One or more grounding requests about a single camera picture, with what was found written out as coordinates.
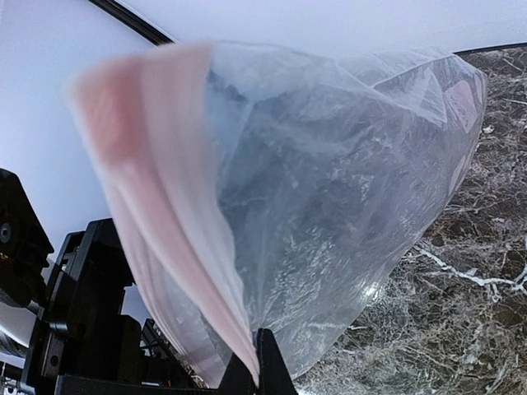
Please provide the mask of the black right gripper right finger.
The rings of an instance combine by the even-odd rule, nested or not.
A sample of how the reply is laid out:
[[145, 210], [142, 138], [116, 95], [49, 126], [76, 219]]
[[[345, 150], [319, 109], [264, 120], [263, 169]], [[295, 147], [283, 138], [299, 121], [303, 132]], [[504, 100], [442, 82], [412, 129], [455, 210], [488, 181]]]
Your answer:
[[259, 359], [259, 395], [297, 395], [282, 354], [271, 330], [259, 329], [256, 337]]

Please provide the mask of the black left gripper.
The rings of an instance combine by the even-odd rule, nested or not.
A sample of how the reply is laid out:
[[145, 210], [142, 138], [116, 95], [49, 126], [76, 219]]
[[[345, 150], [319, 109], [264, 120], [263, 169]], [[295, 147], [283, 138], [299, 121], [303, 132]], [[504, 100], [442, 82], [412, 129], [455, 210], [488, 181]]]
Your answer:
[[204, 394], [156, 334], [161, 358], [140, 346], [140, 323], [121, 313], [133, 284], [114, 223], [67, 235], [38, 312], [21, 376], [24, 394]]

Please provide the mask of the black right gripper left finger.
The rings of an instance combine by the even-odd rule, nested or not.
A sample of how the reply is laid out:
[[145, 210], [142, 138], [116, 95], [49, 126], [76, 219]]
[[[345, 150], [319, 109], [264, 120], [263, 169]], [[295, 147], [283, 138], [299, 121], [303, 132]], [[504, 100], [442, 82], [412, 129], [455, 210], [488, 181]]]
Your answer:
[[221, 395], [254, 395], [254, 380], [244, 363], [233, 354], [219, 384], [217, 393]]

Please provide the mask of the clear zip top bag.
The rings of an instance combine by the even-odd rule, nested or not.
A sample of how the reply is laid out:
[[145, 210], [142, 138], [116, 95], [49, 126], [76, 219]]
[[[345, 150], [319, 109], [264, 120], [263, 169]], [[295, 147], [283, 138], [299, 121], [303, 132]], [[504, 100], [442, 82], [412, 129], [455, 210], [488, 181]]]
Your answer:
[[439, 49], [326, 58], [168, 44], [67, 88], [149, 314], [217, 386], [271, 330], [304, 374], [441, 214], [487, 75]]

